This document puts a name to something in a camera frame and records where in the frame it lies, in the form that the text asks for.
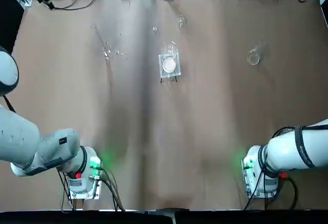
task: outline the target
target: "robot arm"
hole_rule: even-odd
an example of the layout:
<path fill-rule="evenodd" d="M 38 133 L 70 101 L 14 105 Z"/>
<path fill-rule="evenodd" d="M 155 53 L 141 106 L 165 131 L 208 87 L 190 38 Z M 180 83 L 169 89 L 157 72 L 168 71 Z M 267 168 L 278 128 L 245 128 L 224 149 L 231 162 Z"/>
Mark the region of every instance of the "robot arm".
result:
<path fill-rule="evenodd" d="M 264 198 L 264 185 L 267 197 L 274 197 L 280 172 L 327 166 L 327 139 L 328 119 L 298 126 L 271 138 L 267 145 L 252 146 L 241 161 L 248 197 L 255 192 L 254 197 Z"/>
<path fill-rule="evenodd" d="M 18 83 L 14 58 L 0 48 L 0 96 L 12 91 Z M 0 106 L 0 160 L 11 163 L 17 176 L 32 176 L 51 168 L 68 174 L 70 190 L 76 198 L 94 198 L 100 191 L 100 159 L 90 147 L 80 146 L 73 129 L 57 130 L 41 137 L 37 126 Z"/>

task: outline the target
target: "glass cup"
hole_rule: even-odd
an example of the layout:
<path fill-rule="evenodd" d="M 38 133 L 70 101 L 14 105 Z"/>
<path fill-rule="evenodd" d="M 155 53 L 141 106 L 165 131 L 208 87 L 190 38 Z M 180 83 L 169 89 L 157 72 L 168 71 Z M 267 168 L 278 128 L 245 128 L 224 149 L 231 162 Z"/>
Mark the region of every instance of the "glass cup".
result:
<path fill-rule="evenodd" d="M 183 24 L 185 22 L 185 16 L 184 15 L 178 15 L 177 21 L 178 21 L 178 27 L 182 28 Z"/>
<path fill-rule="evenodd" d="M 250 65 L 257 65 L 263 54 L 264 43 L 259 43 L 247 55 L 247 61 Z"/>
<path fill-rule="evenodd" d="M 171 74 L 175 71 L 177 66 L 177 56 L 178 48 L 174 42 L 164 42 L 162 48 L 163 62 L 162 69 Z"/>

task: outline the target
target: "transparent glass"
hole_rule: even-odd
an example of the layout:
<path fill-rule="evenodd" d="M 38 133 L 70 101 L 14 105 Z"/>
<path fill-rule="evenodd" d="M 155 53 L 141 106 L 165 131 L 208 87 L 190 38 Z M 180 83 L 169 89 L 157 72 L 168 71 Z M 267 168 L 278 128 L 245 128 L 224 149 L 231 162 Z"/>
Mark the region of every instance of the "transparent glass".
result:
<path fill-rule="evenodd" d="M 178 21 L 178 27 L 182 28 L 185 24 L 185 16 L 184 15 L 178 15 L 177 21 Z"/>
<path fill-rule="evenodd" d="M 164 58 L 175 58 L 177 52 L 178 47 L 174 42 L 164 42 L 164 45 L 162 47 L 162 55 L 164 56 Z"/>
<path fill-rule="evenodd" d="M 260 62 L 263 54 L 263 47 L 264 43 L 259 43 L 248 53 L 247 61 L 250 63 L 250 65 L 257 65 Z"/>
<path fill-rule="evenodd" d="M 181 75 L 177 45 L 174 42 L 164 42 L 162 54 L 158 56 L 160 78 L 177 77 Z"/>
<path fill-rule="evenodd" d="M 108 42 L 104 42 L 103 38 L 100 35 L 99 30 L 97 29 L 97 25 L 95 25 L 93 27 L 93 29 L 95 30 L 96 35 L 97 35 L 99 41 L 101 42 L 104 58 L 106 60 L 109 60 L 110 59 L 110 56 L 111 56 L 111 50 L 110 50 L 111 49 L 111 46 L 109 45 Z"/>

